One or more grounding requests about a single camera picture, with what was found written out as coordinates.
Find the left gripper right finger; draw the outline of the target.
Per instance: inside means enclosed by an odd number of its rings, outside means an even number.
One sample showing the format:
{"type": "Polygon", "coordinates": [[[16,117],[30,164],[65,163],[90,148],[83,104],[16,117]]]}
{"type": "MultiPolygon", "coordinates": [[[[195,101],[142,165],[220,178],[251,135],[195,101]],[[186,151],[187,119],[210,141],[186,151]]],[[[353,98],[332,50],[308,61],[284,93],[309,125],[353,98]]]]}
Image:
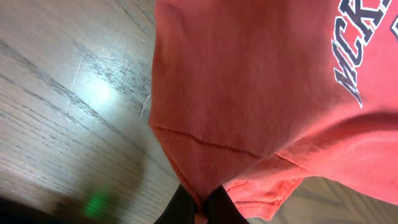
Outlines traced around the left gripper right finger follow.
{"type": "Polygon", "coordinates": [[[208,224],[249,224],[222,185],[209,194],[204,208],[208,224]]]}

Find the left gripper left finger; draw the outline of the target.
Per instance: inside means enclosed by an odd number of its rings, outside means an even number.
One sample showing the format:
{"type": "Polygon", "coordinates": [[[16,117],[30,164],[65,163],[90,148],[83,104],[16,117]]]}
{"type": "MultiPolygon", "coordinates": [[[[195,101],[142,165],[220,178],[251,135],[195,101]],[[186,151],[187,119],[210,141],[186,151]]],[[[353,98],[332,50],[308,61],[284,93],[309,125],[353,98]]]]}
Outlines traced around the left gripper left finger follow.
{"type": "Polygon", "coordinates": [[[180,184],[154,224],[194,224],[195,209],[196,204],[193,197],[180,184]]]}

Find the red printed t-shirt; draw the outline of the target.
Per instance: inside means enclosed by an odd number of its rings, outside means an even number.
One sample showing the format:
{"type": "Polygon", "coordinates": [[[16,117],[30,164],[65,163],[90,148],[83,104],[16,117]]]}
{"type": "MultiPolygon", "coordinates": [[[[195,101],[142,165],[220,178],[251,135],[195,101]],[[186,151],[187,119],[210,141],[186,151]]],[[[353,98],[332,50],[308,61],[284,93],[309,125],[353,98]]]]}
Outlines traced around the red printed t-shirt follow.
{"type": "Polygon", "coordinates": [[[396,1],[155,3],[149,125],[198,212],[270,220],[306,177],[397,203],[396,1]]]}

